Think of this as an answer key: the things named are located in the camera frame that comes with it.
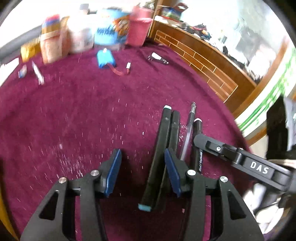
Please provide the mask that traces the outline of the white gloved right hand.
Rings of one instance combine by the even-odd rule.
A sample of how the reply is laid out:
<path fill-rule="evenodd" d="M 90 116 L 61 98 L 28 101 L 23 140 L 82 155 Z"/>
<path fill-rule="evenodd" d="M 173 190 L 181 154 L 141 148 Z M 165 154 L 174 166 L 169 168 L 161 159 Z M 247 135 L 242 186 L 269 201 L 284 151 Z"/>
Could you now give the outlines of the white gloved right hand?
<path fill-rule="evenodd" d="M 279 195 L 256 183 L 243 195 L 264 238 L 274 240 L 284 233 L 295 211 L 295 197 Z"/>

